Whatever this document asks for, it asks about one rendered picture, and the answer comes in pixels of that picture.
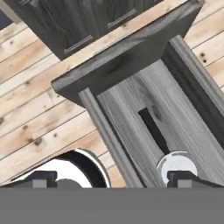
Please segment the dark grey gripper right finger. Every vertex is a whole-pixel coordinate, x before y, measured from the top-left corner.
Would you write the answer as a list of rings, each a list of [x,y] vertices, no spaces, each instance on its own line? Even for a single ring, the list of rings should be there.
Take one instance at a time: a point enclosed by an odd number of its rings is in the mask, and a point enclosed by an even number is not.
[[[167,186],[172,188],[224,188],[224,185],[201,179],[190,171],[168,171],[167,178]]]

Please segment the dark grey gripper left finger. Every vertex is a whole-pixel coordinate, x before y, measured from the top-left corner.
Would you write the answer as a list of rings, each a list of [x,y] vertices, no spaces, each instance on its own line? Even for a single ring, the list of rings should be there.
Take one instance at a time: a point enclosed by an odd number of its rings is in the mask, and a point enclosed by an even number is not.
[[[35,171],[22,180],[2,185],[2,188],[56,188],[57,177],[56,171]]]

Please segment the grey wooden drawer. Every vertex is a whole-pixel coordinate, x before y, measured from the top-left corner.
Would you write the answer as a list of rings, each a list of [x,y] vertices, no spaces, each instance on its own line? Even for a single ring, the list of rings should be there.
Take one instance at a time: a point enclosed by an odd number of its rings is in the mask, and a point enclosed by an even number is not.
[[[171,151],[187,151],[199,178],[224,186],[224,93],[184,40],[201,7],[185,0],[52,81],[87,110],[130,187],[166,187],[144,108]]]

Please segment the white and black round object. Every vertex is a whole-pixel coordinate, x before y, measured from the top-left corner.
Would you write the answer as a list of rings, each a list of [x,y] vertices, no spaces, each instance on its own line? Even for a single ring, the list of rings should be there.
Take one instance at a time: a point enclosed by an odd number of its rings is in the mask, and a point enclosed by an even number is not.
[[[77,148],[34,166],[12,181],[20,184],[30,179],[50,178],[57,187],[73,184],[81,188],[110,188],[105,166],[90,150]]]

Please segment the dark wooden cupboard door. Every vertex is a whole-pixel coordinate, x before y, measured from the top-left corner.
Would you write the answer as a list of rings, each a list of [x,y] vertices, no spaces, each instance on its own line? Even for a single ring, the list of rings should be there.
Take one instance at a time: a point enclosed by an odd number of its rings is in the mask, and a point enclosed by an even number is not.
[[[64,60],[100,37],[88,0],[3,0],[60,60]],[[83,47],[64,50],[88,35]]]
[[[163,0],[89,0],[94,18],[102,36],[162,1]],[[136,14],[133,17],[112,29],[108,28],[108,23],[115,21],[117,18],[125,15],[133,9],[136,9]]]

